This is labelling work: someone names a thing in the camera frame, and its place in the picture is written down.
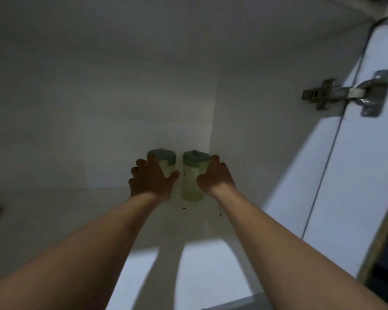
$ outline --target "person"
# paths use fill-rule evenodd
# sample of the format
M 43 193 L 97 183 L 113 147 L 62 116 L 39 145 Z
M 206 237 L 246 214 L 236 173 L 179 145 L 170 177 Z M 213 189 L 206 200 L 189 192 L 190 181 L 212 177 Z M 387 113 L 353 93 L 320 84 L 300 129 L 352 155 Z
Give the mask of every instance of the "person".
M 131 169 L 131 198 L 0 280 L 0 310 L 105 309 L 147 217 L 171 195 L 154 156 Z M 388 309 L 340 267 L 236 190 L 218 156 L 198 186 L 228 216 L 274 309 Z

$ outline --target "hinge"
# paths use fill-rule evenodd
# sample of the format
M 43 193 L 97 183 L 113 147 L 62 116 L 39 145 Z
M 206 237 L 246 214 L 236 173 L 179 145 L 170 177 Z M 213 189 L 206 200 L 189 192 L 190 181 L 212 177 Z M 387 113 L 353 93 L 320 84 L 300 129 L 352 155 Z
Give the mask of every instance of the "hinge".
M 337 87 L 335 79 L 327 79 L 322 87 L 303 91 L 302 100 L 316 103 L 316 109 L 324 111 L 337 101 L 354 101 L 363 106 L 362 116 L 378 117 L 388 94 L 388 69 L 377 71 L 374 78 L 357 88 Z

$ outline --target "translucent yellow container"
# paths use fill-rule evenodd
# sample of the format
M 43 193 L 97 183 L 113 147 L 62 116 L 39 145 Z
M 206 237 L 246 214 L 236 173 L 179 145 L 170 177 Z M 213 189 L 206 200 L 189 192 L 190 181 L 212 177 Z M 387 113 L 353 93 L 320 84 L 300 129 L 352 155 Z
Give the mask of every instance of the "translucent yellow container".
M 182 197 L 188 201 L 200 201 L 204 196 L 197 185 L 197 177 L 205 174 L 210 156 L 197 150 L 187 151 L 182 156 Z
M 161 149 L 155 149 L 148 151 L 146 156 L 149 155 L 156 156 L 158 163 L 160 164 L 160 168 L 164 173 L 166 178 L 171 176 L 171 173 L 175 171 L 175 162 L 177 160 L 177 155 L 174 151 Z

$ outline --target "person's left arm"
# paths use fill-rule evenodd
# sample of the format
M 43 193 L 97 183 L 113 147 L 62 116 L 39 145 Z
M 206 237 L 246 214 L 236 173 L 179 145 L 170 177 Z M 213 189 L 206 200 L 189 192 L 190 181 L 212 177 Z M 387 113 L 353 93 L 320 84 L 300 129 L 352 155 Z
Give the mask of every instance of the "person's left arm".
M 0 310 L 105 309 L 150 213 L 171 193 L 155 157 L 132 170 L 131 197 L 0 280 Z

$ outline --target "white door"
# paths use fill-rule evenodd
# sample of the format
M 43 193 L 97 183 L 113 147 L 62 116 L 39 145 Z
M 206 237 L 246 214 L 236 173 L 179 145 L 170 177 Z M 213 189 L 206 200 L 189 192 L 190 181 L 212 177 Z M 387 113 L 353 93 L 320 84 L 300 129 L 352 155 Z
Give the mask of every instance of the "white door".
M 388 69 L 388 23 L 368 43 L 357 85 Z M 381 115 L 346 109 L 303 240 L 357 276 L 388 210 L 388 95 Z

